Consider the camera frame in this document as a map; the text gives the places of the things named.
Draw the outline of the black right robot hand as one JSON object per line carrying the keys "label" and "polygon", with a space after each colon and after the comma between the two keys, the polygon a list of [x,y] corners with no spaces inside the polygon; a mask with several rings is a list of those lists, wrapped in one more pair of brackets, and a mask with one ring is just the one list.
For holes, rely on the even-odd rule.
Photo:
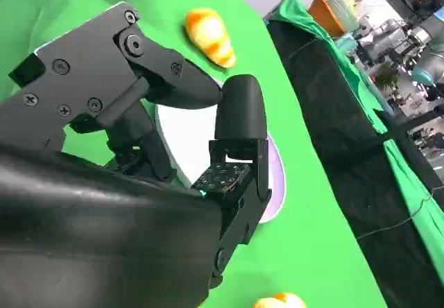
{"label": "black right robot hand", "polygon": [[[254,76],[223,85],[146,37],[126,2],[47,42],[1,103],[1,306],[197,307],[261,219],[268,140]],[[142,101],[216,108],[189,187]]]}

